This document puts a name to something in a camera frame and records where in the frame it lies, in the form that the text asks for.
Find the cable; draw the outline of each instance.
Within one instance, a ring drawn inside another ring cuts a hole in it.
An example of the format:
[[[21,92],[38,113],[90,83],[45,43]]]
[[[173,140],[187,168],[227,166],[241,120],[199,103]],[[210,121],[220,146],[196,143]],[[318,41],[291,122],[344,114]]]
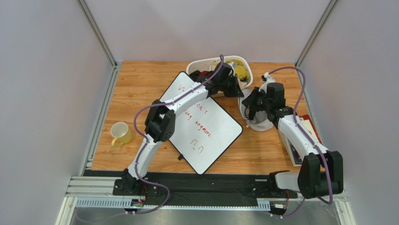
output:
[[[289,193],[287,190],[285,190],[285,193],[287,193],[287,201],[285,202],[285,207],[288,208],[288,202],[289,202]]]
[[[139,150],[139,152],[138,152],[138,154],[137,154],[136,161],[135,161],[134,170],[135,170],[135,172],[136,172],[136,176],[137,176],[137,178],[139,178],[139,179],[140,179],[141,181],[143,181],[144,183],[147,183],[147,184],[150,184],[150,185],[154,185],[154,186],[158,186],[158,187],[162,187],[162,188],[166,189],[166,191],[167,191],[166,199],[165,199],[161,204],[159,204],[159,205],[156,206],[155,208],[150,209],[150,210],[147,210],[147,211],[136,212],[136,214],[146,214],[146,213],[153,212],[153,211],[159,209],[160,207],[162,207],[162,206],[169,200],[169,197],[170,197],[170,190],[169,190],[169,188],[168,188],[167,186],[165,186],[165,185],[163,185],[163,184],[158,184],[158,183],[150,182],[150,181],[148,181],[148,180],[143,179],[143,178],[139,175],[139,171],[138,171],[138,168],[137,168],[137,164],[139,163],[139,158],[140,158],[141,154],[143,153],[143,151],[144,151],[144,149],[146,148],[147,144],[149,144],[149,139],[148,139],[148,137],[147,137],[145,134],[143,134],[142,132],[140,132],[139,129],[137,128],[137,125],[136,125],[137,117],[139,116],[139,114],[140,114],[141,112],[143,112],[144,110],[149,109],[149,108],[151,108],[151,107],[173,105],[175,102],[181,100],[181,99],[184,98],[185,96],[187,96],[187,95],[193,93],[195,90],[197,90],[197,89],[200,88],[201,86],[203,86],[203,85],[205,85],[206,83],[210,82],[211,79],[212,79],[214,76],[216,76],[216,74],[217,74],[217,73],[220,71],[220,69],[222,68],[222,65],[223,65],[223,62],[224,62],[224,56],[223,56],[222,54],[220,55],[220,60],[221,60],[220,66],[216,69],[216,71],[214,71],[214,73],[212,74],[212,76],[211,76],[210,78],[208,78],[207,80],[205,80],[204,82],[202,82],[200,85],[198,85],[198,86],[196,86],[195,88],[193,88],[192,91],[187,91],[185,94],[183,94],[182,96],[180,96],[180,97],[177,98],[176,100],[173,100],[172,102],[169,102],[169,103],[158,103],[158,104],[148,105],[148,106],[146,106],[146,107],[140,109],[140,110],[136,113],[136,115],[134,116],[134,120],[133,120],[134,129],[136,130],[136,132],[137,132],[138,134],[140,134],[141,136],[144,137],[144,139],[146,139],[146,143],[145,143],[145,144],[143,145],[143,147]]]
[[[144,201],[141,200],[141,195],[143,193],[144,193]],[[141,189],[141,195],[140,195],[138,203],[144,205],[146,203],[146,201],[147,201],[147,187],[146,186],[143,186],[143,189]]]
[[[245,108],[245,111],[244,111],[245,119],[244,119],[244,120],[248,120],[248,121],[249,121],[251,124],[253,124],[253,125],[258,125],[258,124],[261,123],[261,122],[260,122],[257,118],[254,117],[253,120],[256,119],[256,121],[259,122],[259,123],[252,123],[253,120],[250,120],[250,119],[249,119],[249,114],[247,114],[247,110],[248,110],[249,108],[250,108],[250,106],[248,106],[248,107]]]
[[[105,221],[105,220],[109,220],[109,219],[112,219],[112,218],[115,218],[115,217],[119,217],[119,216],[122,216],[122,215],[126,215],[126,212],[122,212],[122,213],[119,213],[119,214],[115,214],[115,215],[113,215],[113,216],[110,216],[110,217],[105,218],[105,219],[100,219],[100,220],[84,220],[84,219],[81,219],[81,218],[78,216],[78,213],[76,214],[75,217],[76,217],[77,220],[79,220],[79,221],[81,221],[81,222],[83,222],[83,223],[93,224],[93,223],[103,222],[103,221]]]
[[[288,215],[284,215],[284,216],[279,216],[279,215],[273,215],[270,214],[272,217],[276,217],[276,218],[289,218],[289,217],[293,217],[296,213],[298,213],[298,211],[302,208],[303,204],[305,203],[305,198],[302,199],[301,204],[298,206],[298,208],[296,208],[295,211],[291,212]]]
[[[294,69],[294,70],[298,71],[302,75],[302,79],[303,79],[302,90],[301,90],[301,93],[299,94],[298,100],[296,101],[296,104],[295,104],[295,107],[294,107],[294,113],[293,113],[294,122],[295,122],[296,125],[298,125],[298,121],[296,119],[296,109],[298,108],[299,102],[301,101],[301,98],[302,98],[303,93],[305,91],[306,77],[305,77],[305,74],[303,73],[303,71],[301,69],[299,69],[299,68],[296,68],[296,67],[281,67],[281,68],[273,70],[272,72],[269,73],[269,75],[271,75],[272,73],[275,73],[275,72],[277,72],[279,70],[282,70],[282,69]],[[319,199],[322,202],[324,202],[324,203],[326,203],[328,205],[331,205],[333,203],[333,188],[332,188],[332,185],[331,185],[331,177],[330,177],[330,172],[329,172],[328,165],[327,165],[327,160],[325,159],[323,153],[321,152],[321,149],[316,145],[316,143],[312,140],[312,138],[305,132],[305,130],[301,126],[298,126],[298,128],[306,136],[306,138],[310,141],[310,143],[313,145],[313,147],[317,150],[317,152],[321,156],[321,160],[323,161],[324,168],[325,168],[325,176],[327,178],[328,194],[330,196],[330,200],[326,201],[326,200],[324,200],[321,197],[319,197]]]

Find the mug handle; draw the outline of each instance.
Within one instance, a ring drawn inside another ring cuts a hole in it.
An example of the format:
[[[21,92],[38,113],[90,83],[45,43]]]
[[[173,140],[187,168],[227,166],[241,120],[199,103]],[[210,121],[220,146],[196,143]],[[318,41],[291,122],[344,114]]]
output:
[[[114,138],[114,140],[112,140],[111,145],[112,145],[113,147],[120,147],[120,146],[123,145],[123,143],[119,143],[119,144],[115,145],[115,142],[116,142],[117,140],[118,140],[117,138]]]

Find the small connector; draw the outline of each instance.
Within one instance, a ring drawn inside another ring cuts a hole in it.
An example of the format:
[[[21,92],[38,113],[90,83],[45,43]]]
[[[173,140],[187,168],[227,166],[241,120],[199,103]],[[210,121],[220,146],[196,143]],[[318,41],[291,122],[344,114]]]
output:
[[[278,209],[283,209],[284,205],[283,204],[274,204],[274,207],[276,207]]]

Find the book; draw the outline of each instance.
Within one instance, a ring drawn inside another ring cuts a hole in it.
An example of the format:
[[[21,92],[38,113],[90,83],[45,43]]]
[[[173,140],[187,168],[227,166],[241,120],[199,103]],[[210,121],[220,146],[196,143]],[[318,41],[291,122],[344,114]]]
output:
[[[320,137],[313,125],[312,120],[310,119],[310,116],[303,115],[299,116],[299,119],[301,120],[303,126],[309,130],[309,132],[312,134],[313,137],[315,137],[320,143]],[[296,151],[295,147],[292,145],[292,143],[289,141],[289,139],[280,132],[281,139],[283,140],[284,147],[287,150],[287,153],[289,155],[289,158],[291,159],[292,165],[293,166],[301,166],[302,165],[302,158],[299,155],[299,153]]]

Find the yellow mug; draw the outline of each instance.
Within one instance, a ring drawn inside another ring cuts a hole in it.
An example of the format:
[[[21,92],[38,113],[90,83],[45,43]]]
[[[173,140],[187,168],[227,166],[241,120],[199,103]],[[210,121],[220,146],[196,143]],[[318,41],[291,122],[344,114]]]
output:
[[[125,122],[117,122],[111,127],[111,135],[114,137],[111,145],[113,147],[119,147],[123,144],[127,144],[132,139],[132,133],[128,125]]]

